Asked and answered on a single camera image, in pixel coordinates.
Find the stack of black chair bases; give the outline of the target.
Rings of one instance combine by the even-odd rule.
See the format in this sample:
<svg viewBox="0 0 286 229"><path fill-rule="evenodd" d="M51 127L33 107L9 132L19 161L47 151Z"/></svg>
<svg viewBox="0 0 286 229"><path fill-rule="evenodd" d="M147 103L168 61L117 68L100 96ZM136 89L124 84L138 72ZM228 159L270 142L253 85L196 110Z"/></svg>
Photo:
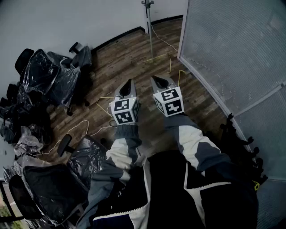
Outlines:
<svg viewBox="0 0 286 229"><path fill-rule="evenodd" d="M268 179L263 175L263 159L256 157L260 152L258 147L255 147L252 152L246 149L246 146L251 144L254 139L249 137L243 140L238 137L236 128L233 126L233 115L229 114L226 124L221 124L223 130L220 140L220 150L227 154L231 161L238 166L251 178L251 180L259 182L261 185Z"/></svg>

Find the glass partition with blinds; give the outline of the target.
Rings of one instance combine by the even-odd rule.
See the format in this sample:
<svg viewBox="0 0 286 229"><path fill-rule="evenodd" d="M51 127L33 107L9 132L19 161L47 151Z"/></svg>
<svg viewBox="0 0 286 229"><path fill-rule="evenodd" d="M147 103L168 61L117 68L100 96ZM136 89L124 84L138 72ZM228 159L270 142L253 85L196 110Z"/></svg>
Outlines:
<svg viewBox="0 0 286 229"><path fill-rule="evenodd" d="M186 0L178 59L253 137L268 177L257 228L276 227L286 220L286 0Z"/></svg>

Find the metal stand pole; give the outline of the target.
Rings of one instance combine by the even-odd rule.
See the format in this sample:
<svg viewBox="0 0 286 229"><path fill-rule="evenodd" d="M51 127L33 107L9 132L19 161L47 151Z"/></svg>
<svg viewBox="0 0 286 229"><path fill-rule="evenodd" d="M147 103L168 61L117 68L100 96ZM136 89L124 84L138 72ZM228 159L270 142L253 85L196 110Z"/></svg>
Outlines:
<svg viewBox="0 0 286 229"><path fill-rule="evenodd" d="M154 57L153 55L153 46L152 46L152 29L151 29L151 13L150 8L151 4L154 4L154 0L142 0L141 4L145 7L147 13L147 26L148 26L148 34L149 34L149 41L150 41L150 51L151 51L151 58L146 60L145 63L153 61L163 55Z"/></svg>

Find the person's dark and white jacket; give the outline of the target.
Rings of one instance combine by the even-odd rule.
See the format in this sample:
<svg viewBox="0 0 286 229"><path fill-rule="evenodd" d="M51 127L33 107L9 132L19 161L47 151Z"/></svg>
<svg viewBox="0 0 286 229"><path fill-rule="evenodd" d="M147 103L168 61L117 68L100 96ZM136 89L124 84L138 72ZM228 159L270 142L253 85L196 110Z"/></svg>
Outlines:
<svg viewBox="0 0 286 229"><path fill-rule="evenodd" d="M160 152L124 184L93 177L76 229L256 229L253 182L224 153L203 150L198 169L178 151Z"/></svg>

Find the plastic-wrapped black mesh chair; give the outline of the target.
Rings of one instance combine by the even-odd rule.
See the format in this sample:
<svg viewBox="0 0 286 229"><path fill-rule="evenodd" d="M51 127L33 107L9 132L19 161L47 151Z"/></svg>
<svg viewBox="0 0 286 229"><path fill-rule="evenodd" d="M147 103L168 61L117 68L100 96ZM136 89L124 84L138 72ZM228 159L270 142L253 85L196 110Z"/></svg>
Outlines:
<svg viewBox="0 0 286 229"><path fill-rule="evenodd" d="M21 156L4 169L4 179L14 199L16 216L24 229L75 229L88 204L92 176L106 158L108 142L86 135L75 148L65 135L57 153L69 153L66 163Z"/></svg>

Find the person's right forearm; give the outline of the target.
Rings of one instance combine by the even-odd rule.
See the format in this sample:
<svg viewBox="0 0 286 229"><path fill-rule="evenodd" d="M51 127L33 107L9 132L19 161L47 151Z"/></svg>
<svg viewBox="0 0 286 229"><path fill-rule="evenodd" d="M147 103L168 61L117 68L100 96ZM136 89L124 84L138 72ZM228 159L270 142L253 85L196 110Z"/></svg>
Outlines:
<svg viewBox="0 0 286 229"><path fill-rule="evenodd" d="M229 156L221 153L187 115L165 117L164 126L174 135L179 151L196 171L204 173L211 167L231 163Z"/></svg>

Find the pile of plastic-wrapped chair parts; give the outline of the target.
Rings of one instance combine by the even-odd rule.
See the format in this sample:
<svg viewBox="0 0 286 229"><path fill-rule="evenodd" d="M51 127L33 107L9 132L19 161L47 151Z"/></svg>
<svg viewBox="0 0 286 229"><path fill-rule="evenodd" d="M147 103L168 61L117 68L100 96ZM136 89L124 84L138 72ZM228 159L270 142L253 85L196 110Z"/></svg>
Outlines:
<svg viewBox="0 0 286 229"><path fill-rule="evenodd" d="M7 98L0 99L0 136L13 146L17 157L37 155L53 140L47 104L40 92L26 92L23 85L9 84Z"/></svg>

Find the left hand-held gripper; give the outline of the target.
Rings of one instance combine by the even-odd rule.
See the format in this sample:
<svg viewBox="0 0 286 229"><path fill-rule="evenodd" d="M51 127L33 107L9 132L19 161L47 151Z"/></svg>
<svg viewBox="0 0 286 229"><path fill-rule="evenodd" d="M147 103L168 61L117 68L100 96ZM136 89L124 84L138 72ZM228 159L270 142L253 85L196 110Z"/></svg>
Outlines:
<svg viewBox="0 0 286 229"><path fill-rule="evenodd" d="M136 94L135 82L128 79L115 90L115 98L110 103L111 113L119 125L133 124L138 121L140 111L139 100Z"/></svg>

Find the person's left forearm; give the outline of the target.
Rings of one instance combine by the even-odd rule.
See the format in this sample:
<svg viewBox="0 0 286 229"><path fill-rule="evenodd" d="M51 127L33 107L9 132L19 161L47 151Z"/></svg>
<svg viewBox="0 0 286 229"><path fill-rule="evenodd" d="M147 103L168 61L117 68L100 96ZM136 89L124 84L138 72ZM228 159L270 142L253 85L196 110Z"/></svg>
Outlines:
<svg viewBox="0 0 286 229"><path fill-rule="evenodd" d="M141 144L139 127L136 124L119 125L111 149L106 152L107 160L102 163L101 169L121 176L136 167L142 167L145 156L138 150Z"/></svg>

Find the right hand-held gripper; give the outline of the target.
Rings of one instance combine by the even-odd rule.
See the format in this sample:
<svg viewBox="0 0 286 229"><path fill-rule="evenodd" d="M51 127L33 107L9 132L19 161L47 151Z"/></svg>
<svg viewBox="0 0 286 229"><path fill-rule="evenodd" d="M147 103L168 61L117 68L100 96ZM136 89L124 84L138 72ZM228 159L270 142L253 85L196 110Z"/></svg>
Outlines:
<svg viewBox="0 0 286 229"><path fill-rule="evenodd" d="M170 77L152 76L153 98L159 111L165 117L184 113L184 104L180 87Z"/></svg>

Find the plastic-wrapped black office chair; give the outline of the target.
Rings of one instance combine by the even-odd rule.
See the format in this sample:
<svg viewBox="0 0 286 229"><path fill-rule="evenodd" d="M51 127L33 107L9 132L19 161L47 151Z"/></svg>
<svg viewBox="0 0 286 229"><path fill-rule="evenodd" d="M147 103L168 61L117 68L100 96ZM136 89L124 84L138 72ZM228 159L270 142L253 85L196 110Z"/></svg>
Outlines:
<svg viewBox="0 0 286 229"><path fill-rule="evenodd" d="M36 91L42 94L43 101L54 107L67 108L67 115L72 116L72 105L90 105L86 93L92 85L88 74L62 76L60 67L42 49L25 49L15 63L20 74L19 83L26 92Z"/></svg>

